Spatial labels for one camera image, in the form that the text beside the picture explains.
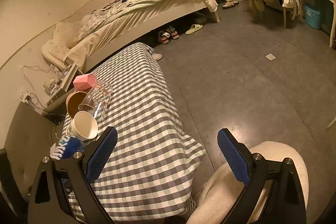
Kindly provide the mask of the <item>blue plastic drink cup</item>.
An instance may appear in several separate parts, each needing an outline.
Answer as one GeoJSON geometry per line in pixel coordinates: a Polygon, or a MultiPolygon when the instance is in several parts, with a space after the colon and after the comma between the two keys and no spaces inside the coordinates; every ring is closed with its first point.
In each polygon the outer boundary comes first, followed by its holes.
{"type": "Polygon", "coordinates": [[[82,141],[72,135],[63,135],[59,141],[51,147],[50,157],[55,160],[68,159],[75,152],[84,151],[82,141]]]}

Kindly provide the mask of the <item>white floral paper cup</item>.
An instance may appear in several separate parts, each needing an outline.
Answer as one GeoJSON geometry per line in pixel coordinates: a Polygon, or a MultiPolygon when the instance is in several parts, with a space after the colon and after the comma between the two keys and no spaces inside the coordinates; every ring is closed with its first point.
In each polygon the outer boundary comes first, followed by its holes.
{"type": "Polygon", "coordinates": [[[97,121],[89,112],[79,111],[66,128],[66,134],[75,136],[81,141],[92,140],[98,135],[97,121]]]}

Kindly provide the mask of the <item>brown paper cup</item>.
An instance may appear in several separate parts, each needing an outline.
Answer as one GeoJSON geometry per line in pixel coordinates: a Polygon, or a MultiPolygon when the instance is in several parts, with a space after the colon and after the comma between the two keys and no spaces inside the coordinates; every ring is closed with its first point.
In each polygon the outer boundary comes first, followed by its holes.
{"type": "Polygon", "coordinates": [[[83,91],[72,92],[66,99],[67,114],[73,119],[79,112],[79,105],[82,103],[87,93],[83,91]]]}

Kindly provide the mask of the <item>clear glass cup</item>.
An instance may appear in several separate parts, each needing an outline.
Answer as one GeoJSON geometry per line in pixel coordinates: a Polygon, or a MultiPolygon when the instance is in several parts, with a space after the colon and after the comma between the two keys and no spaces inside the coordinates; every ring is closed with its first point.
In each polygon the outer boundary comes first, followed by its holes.
{"type": "Polygon", "coordinates": [[[79,104],[78,110],[89,112],[100,123],[104,119],[112,95],[113,89],[111,84],[106,80],[97,80],[82,103],[79,104]]]}

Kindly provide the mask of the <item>pink faceted cup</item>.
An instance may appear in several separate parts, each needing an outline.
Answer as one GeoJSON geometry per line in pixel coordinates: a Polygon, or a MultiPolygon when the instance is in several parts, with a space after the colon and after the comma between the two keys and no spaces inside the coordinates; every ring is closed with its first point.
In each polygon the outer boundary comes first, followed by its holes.
{"type": "Polygon", "coordinates": [[[96,85],[97,79],[93,73],[78,75],[73,81],[74,89],[76,91],[86,91],[96,85]]]}

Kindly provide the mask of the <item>checkered tablecloth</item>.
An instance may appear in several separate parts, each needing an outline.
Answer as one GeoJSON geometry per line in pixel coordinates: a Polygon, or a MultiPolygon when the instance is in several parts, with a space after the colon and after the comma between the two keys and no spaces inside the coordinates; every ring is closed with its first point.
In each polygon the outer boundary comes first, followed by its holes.
{"type": "Polygon", "coordinates": [[[114,127],[118,141],[92,188],[115,223],[188,218],[197,207],[193,176],[206,151],[183,131],[153,52],[135,43],[93,71],[112,87],[98,130],[114,127]]]}

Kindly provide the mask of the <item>white nightstand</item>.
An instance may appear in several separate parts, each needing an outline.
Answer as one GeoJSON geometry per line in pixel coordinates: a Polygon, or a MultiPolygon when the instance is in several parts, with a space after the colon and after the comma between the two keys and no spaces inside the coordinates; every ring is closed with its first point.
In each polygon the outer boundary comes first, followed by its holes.
{"type": "Polygon", "coordinates": [[[63,71],[56,66],[51,65],[55,75],[43,85],[45,93],[48,95],[47,106],[60,99],[66,92],[73,88],[74,78],[80,74],[79,67],[76,63],[68,65],[63,71]]]}

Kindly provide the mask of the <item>paper scrap on floor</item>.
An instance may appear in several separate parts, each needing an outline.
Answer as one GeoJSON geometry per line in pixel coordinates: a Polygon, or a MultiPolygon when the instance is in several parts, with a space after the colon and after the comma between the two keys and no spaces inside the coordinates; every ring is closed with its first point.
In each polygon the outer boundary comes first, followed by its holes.
{"type": "Polygon", "coordinates": [[[269,53],[265,56],[269,61],[272,61],[276,58],[276,56],[274,56],[272,53],[269,53]]]}

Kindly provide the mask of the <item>beige slipper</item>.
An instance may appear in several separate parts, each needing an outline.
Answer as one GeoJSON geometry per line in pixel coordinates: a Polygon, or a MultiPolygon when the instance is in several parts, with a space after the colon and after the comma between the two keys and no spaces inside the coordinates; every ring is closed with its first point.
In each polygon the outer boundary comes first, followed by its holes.
{"type": "Polygon", "coordinates": [[[163,58],[163,56],[159,53],[154,53],[152,54],[152,58],[155,60],[155,61],[159,61],[163,58]]]}

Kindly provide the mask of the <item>blue laundry basket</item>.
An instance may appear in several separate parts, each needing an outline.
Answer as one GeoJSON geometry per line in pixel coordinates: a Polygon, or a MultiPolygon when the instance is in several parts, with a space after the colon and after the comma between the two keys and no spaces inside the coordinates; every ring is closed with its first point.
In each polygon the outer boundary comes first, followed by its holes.
{"type": "Polygon", "coordinates": [[[309,3],[304,3],[305,10],[305,21],[310,27],[315,30],[320,29],[321,23],[321,13],[319,10],[316,10],[314,6],[309,3]]]}

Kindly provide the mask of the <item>white bed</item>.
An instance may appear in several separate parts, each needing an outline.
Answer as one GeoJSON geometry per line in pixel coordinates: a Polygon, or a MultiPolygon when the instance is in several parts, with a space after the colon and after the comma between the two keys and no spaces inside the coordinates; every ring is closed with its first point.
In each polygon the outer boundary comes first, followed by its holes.
{"type": "Polygon", "coordinates": [[[59,69],[76,63],[87,72],[151,30],[203,8],[219,21],[215,0],[143,0],[111,16],[80,42],[75,42],[75,38],[89,14],[76,23],[59,22],[52,39],[42,45],[42,55],[59,69]]]}

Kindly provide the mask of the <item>green slide sandal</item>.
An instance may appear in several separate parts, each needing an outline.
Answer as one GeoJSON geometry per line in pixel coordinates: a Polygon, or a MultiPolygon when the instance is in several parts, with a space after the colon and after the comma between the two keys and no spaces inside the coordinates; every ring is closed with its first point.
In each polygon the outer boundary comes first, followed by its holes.
{"type": "Polygon", "coordinates": [[[193,24],[186,32],[186,35],[191,35],[199,30],[201,30],[203,28],[202,24],[193,24]]]}

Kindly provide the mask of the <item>red white sneaker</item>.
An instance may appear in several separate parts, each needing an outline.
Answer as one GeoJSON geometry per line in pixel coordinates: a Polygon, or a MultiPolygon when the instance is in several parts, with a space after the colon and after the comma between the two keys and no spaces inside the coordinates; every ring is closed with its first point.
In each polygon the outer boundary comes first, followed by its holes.
{"type": "Polygon", "coordinates": [[[179,39],[179,34],[177,33],[176,29],[173,26],[169,26],[166,29],[166,32],[169,33],[171,39],[173,40],[179,39]]]}
{"type": "Polygon", "coordinates": [[[166,31],[160,31],[158,33],[158,41],[165,45],[170,42],[170,34],[166,31]]]}

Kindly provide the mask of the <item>beige shoes pair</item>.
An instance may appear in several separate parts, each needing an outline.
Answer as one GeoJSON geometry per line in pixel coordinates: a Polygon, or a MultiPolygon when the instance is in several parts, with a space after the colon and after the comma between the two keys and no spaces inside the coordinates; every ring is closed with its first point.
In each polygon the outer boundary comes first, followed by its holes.
{"type": "Polygon", "coordinates": [[[222,5],[222,9],[230,9],[237,6],[238,4],[239,2],[236,0],[226,0],[224,5],[222,5]]]}

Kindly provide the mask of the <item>wall power socket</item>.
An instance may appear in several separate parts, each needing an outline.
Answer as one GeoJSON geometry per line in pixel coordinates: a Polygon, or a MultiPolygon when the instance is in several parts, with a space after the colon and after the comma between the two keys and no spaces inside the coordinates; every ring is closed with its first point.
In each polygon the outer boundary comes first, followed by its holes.
{"type": "Polygon", "coordinates": [[[21,102],[29,104],[31,102],[31,93],[30,92],[20,93],[18,98],[21,102]]]}

